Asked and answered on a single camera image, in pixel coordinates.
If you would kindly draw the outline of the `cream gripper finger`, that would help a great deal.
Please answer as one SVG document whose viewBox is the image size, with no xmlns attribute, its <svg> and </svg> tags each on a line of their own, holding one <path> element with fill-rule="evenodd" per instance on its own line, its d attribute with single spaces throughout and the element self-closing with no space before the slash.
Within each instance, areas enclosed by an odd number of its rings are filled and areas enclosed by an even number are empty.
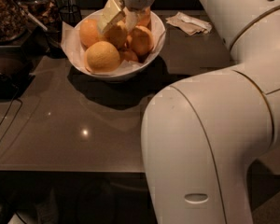
<svg viewBox="0 0 280 224">
<path fill-rule="evenodd" d="M 125 17 L 121 0 L 107 0 L 97 22 L 99 31 L 104 34 Z"/>
</svg>

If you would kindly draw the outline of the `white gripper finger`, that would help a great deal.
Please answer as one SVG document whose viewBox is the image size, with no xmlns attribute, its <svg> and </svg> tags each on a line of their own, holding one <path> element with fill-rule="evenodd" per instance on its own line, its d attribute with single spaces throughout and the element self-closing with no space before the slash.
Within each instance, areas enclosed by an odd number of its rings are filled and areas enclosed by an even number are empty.
<svg viewBox="0 0 280 224">
<path fill-rule="evenodd" d="M 129 9 L 125 9 L 125 25 L 127 31 L 130 32 L 139 22 L 140 14 L 138 11 L 130 11 Z"/>
</svg>

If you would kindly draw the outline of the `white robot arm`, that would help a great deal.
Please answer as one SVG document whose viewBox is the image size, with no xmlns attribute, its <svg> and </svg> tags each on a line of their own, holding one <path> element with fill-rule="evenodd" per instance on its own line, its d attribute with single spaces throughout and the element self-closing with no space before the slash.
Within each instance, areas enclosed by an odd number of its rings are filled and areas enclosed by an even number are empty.
<svg viewBox="0 0 280 224">
<path fill-rule="evenodd" d="M 280 146 L 280 0 L 200 0 L 234 64 L 169 85 L 143 116 L 158 224 L 253 224 L 246 174 Z"/>
</svg>

